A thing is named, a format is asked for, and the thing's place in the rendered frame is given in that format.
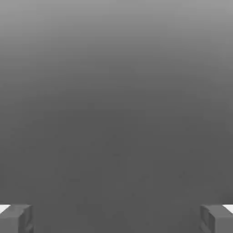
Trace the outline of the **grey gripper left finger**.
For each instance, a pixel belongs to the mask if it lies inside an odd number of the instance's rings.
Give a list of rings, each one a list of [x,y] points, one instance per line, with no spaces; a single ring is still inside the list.
[[[0,233],[34,233],[33,206],[0,204]]]

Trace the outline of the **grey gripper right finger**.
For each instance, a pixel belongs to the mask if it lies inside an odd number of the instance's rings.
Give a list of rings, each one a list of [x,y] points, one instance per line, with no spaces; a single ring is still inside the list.
[[[201,205],[200,233],[233,233],[233,204]]]

